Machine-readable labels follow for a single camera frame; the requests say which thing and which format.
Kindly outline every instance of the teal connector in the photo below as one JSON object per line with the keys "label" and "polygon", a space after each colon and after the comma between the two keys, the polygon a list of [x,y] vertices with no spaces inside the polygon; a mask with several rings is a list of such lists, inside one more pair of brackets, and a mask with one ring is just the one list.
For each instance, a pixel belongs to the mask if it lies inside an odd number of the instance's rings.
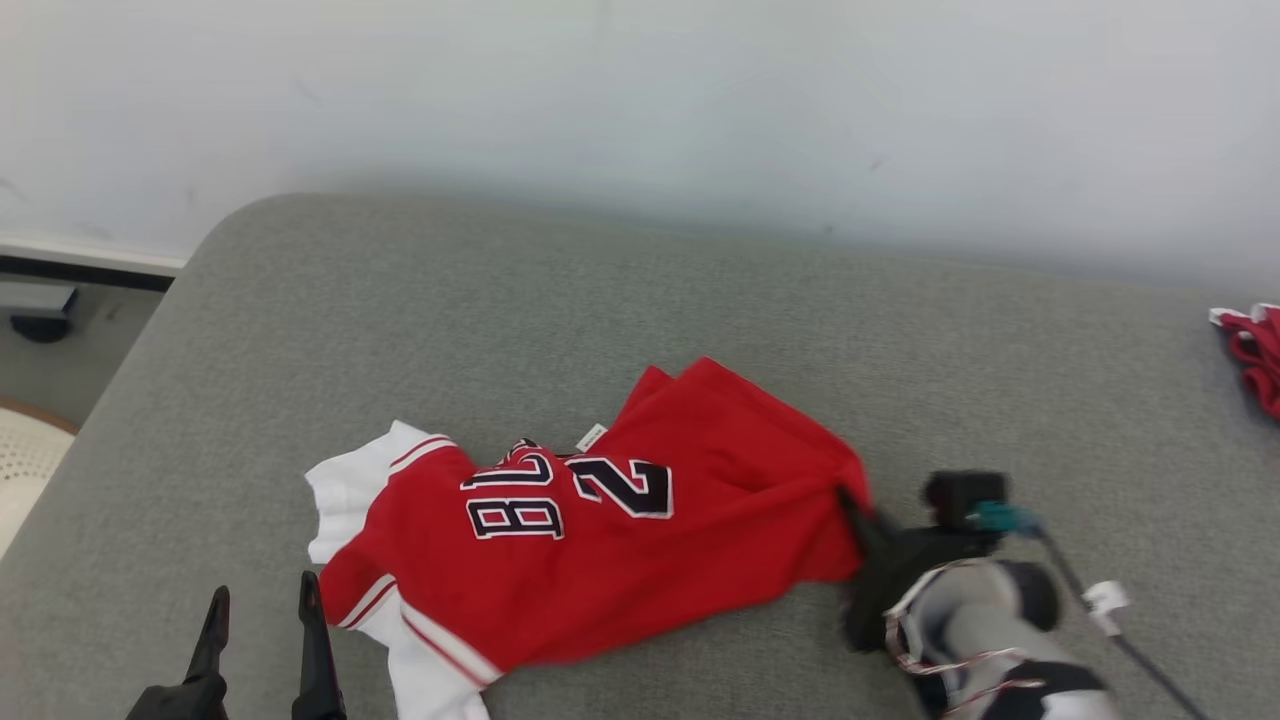
{"label": "teal connector", "polygon": [[977,506],[975,525],[979,530],[993,533],[1018,533],[1029,536],[1039,527],[1036,515],[1025,507],[984,500]]}

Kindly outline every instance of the white sleeve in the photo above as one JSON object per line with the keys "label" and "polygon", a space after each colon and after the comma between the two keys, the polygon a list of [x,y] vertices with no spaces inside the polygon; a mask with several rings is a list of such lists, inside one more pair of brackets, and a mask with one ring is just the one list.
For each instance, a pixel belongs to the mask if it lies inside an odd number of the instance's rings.
{"label": "white sleeve", "polygon": [[387,487],[392,462],[431,437],[435,436],[396,420],[387,434],[307,471],[320,514],[320,529],[307,546],[312,562],[324,565],[333,560],[365,528],[365,514]]}
{"label": "white sleeve", "polygon": [[[453,445],[443,436],[433,436],[396,420],[387,434],[307,471],[306,479],[315,493],[316,512],[320,515],[320,528],[307,546],[311,561],[317,565],[328,562],[365,528],[369,506],[387,487],[393,464],[396,469],[403,468],[416,455],[429,452],[440,443]],[[445,656],[429,644],[445,642],[444,638],[428,641],[412,633],[404,618],[406,612],[413,614],[412,609],[401,600],[394,578],[388,575],[384,580],[388,585],[385,592],[361,610],[358,619],[352,618],[351,624],[344,620],[342,625],[390,648],[387,664],[399,719],[489,720],[489,711],[475,683],[477,674],[485,684],[493,682],[499,675],[497,669],[484,664],[483,659],[476,666],[476,661],[465,655],[462,657],[468,665],[460,666],[457,648]]]}

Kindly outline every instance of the white chair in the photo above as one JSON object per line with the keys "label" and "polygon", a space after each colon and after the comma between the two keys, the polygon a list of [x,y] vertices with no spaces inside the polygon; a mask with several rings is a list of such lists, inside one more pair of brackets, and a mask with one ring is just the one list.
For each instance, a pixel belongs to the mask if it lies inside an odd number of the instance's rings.
{"label": "white chair", "polygon": [[0,398],[0,557],[63,456],[78,428],[65,420]]}

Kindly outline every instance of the red fabric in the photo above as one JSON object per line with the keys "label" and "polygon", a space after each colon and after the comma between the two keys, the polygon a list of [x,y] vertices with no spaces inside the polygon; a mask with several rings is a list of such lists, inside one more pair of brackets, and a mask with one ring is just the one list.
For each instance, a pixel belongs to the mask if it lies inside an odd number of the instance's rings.
{"label": "red fabric", "polygon": [[1245,365],[1244,387],[1268,415],[1280,420],[1280,309],[1266,307],[1263,313],[1262,322],[1230,314],[1219,320],[1231,333],[1231,354]]}
{"label": "red fabric", "polygon": [[[588,497],[566,465],[582,456],[536,446],[517,445],[498,469],[532,475],[545,461],[549,483],[461,489],[492,475],[471,479],[480,469],[444,447],[392,477],[365,529],[325,568],[329,621],[390,574],[404,602],[509,671],[580,660],[859,565],[835,492],[842,483],[869,502],[858,456],[712,360],[676,379],[645,373],[588,455],[668,468],[669,518]],[[480,539],[466,505],[543,497],[559,510],[561,538]]]}

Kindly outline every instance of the gray couch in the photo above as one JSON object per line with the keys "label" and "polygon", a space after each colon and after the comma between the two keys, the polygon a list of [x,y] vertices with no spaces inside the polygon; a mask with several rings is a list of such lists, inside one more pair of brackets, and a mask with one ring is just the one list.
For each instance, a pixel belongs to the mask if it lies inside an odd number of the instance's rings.
{"label": "gray couch", "polygon": [[[933,469],[1011,471],[1215,717],[1274,717],[1280,427],[1206,323],[1249,300],[421,200],[257,202],[201,246],[0,562],[0,715],[123,717],[180,679],[225,583],[230,717],[284,717],[306,469],[393,418],[477,461],[521,436],[568,448],[646,364],[705,354],[845,437],[904,520]],[[498,720],[914,717],[887,660],[837,637],[844,593],[803,585],[485,698]],[[1179,716],[1074,609],[1059,637],[1128,716]],[[351,717],[390,717],[381,648],[334,646]]]}

